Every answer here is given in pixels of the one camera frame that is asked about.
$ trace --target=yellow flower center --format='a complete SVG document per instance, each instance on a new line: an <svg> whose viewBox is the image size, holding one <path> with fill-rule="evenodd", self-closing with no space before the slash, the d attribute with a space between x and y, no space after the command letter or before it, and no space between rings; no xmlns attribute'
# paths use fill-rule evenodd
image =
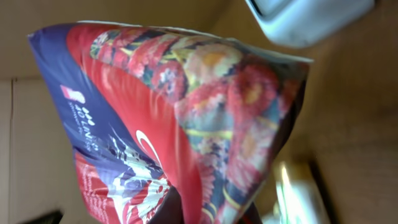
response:
<svg viewBox="0 0 398 224"><path fill-rule="evenodd" d="M223 57L225 57L225 54L222 52L208 53L204 57L203 63L207 66L214 67L223 59Z"/></svg>
<svg viewBox="0 0 398 224"><path fill-rule="evenodd" d="M251 134L247 134L242 143L243 152L242 156L244 159L249 159L254 155L256 151L256 140L253 138Z"/></svg>
<svg viewBox="0 0 398 224"><path fill-rule="evenodd" d="M262 91L261 85L258 83L246 88L244 93L245 104L251 104L256 102L260 97L261 91Z"/></svg>

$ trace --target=pink flower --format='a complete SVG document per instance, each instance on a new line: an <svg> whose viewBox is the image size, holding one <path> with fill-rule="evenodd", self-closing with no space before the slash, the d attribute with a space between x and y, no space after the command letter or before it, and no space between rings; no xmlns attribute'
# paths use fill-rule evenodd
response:
<svg viewBox="0 0 398 224"><path fill-rule="evenodd" d="M120 34L113 40L113 47L125 47L134 42L140 35L148 31L143 27L127 27L120 30Z"/></svg>
<svg viewBox="0 0 398 224"><path fill-rule="evenodd" d="M194 113L214 109L224 102L228 91L229 78L220 78L216 82L200 85L184 99L175 104L175 115L178 120L185 120Z"/></svg>
<svg viewBox="0 0 398 224"><path fill-rule="evenodd" d="M147 64L146 58L135 55L134 59L130 58L130 61L127 65L129 73L137 78L142 78L145 71L145 64Z"/></svg>
<svg viewBox="0 0 398 224"><path fill-rule="evenodd" d="M259 116L277 96L278 79L264 65L248 65L233 78L227 109L240 123Z"/></svg>
<svg viewBox="0 0 398 224"><path fill-rule="evenodd" d="M128 62L128 55L124 53L120 49L115 49L115 53L113 55L113 65L118 67L118 68L124 68L127 65Z"/></svg>
<svg viewBox="0 0 398 224"><path fill-rule="evenodd" d="M178 36L172 34L164 34L160 37L155 37L153 40L156 40L156 43L153 47L149 49L149 64L150 68L155 68L158 62L162 59L165 51L178 40Z"/></svg>
<svg viewBox="0 0 398 224"><path fill-rule="evenodd" d="M235 127L227 178L242 192L261 180L275 130L258 119Z"/></svg>

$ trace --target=logo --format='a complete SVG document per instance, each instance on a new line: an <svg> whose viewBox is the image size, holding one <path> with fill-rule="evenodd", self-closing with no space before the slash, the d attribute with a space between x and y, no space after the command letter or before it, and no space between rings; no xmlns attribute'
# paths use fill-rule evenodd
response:
<svg viewBox="0 0 398 224"><path fill-rule="evenodd" d="M142 145L142 142L141 142L141 141L144 140L144 141L149 145L150 149L151 149L152 152L155 154L155 157L156 157L157 161L159 162L160 168L163 168L163 167L162 167L162 163L160 162L159 156L157 155L157 153L156 153L156 151L155 151L155 148L154 148L154 146L152 145L152 143L149 141L148 137L147 137L142 131L140 131L140 130L137 130L137 131L136 131L136 137L137 137L137 139L138 139L139 144L141 145L141 147L142 147L146 152L148 152L148 151L147 151L147 149Z"/></svg>
<svg viewBox="0 0 398 224"><path fill-rule="evenodd" d="M77 101L79 103L86 103L85 96L83 96L83 94L80 93L79 91L72 90L71 88L68 88L68 87L63 86L63 85L60 85L60 86L61 86L61 90L62 90L63 96L66 99L74 100L74 101Z"/></svg>
<svg viewBox="0 0 398 224"><path fill-rule="evenodd" d="M79 115L80 118L84 119L81 121L81 125L83 126L83 128L85 127L85 124L89 124L91 126L95 125L95 123L93 122L93 117L90 116L90 112L88 111L88 109L84 107L80 108L78 105L75 105L75 109L77 115Z"/></svg>

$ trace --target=colorful packaging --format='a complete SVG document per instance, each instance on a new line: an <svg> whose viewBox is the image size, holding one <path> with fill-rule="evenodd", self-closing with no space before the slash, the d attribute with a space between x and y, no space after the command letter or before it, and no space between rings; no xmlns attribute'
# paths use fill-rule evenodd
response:
<svg viewBox="0 0 398 224"><path fill-rule="evenodd" d="M265 180L308 64L182 29L75 23L29 36L102 223L233 223Z"/></svg>

